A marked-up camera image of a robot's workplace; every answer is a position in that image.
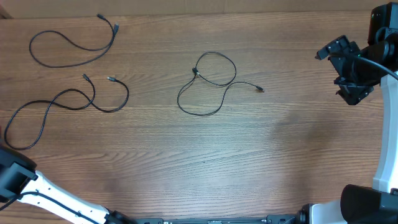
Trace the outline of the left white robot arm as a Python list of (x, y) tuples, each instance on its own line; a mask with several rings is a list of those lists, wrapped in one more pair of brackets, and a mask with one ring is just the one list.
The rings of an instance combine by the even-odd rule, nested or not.
[(71, 223), (134, 223), (117, 211), (89, 203), (49, 181), (37, 164), (21, 153), (1, 146), (1, 210), (18, 201), (43, 208)]

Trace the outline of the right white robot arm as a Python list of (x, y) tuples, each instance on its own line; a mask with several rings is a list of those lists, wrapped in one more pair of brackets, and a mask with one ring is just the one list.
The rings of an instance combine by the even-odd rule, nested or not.
[(354, 106), (376, 86), (382, 95), (381, 149), (371, 186), (346, 185), (339, 199), (304, 205), (286, 223), (397, 224), (397, 3), (371, 11), (367, 46), (344, 35), (322, 47), (317, 60), (328, 59), (338, 76), (337, 95)]

